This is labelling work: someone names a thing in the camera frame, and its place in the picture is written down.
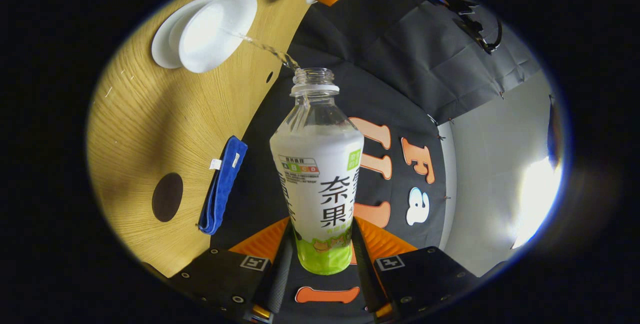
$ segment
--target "green label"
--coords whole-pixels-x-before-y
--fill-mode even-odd
[[[347,171],[358,167],[358,163],[360,162],[360,149],[352,151],[349,154],[349,163],[347,164]]]

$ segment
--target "wood grain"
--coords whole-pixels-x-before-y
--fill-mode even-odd
[[[211,159],[231,135],[242,138],[281,69],[274,56],[247,43],[207,73],[155,64],[156,31],[190,1],[170,2],[121,44],[96,85],[87,120],[87,162],[103,214],[131,253],[167,277],[208,248],[210,236],[195,224]],[[305,0],[258,0],[247,35],[286,50],[308,8]],[[163,223],[151,198],[172,172],[183,180],[182,202]]]

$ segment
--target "white plate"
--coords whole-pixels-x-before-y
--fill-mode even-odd
[[[205,73],[222,64],[243,41],[227,31],[247,35],[257,11],[257,0],[211,0],[204,5],[180,36],[178,56],[182,65],[194,73]]]
[[[178,56],[178,46],[183,28],[202,7],[212,0],[194,0],[169,16],[153,37],[151,42],[151,56],[155,62],[167,69],[175,69],[183,66]]]

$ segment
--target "blue towel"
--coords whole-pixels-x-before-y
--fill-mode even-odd
[[[242,160],[247,152],[247,144],[235,136],[229,138],[222,151],[222,165],[220,170],[213,174],[211,185],[206,193],[206,199],[198,228],[202,233],[214,235],[222,224],[222,214],[227,207],[229,192],[234,185]]]

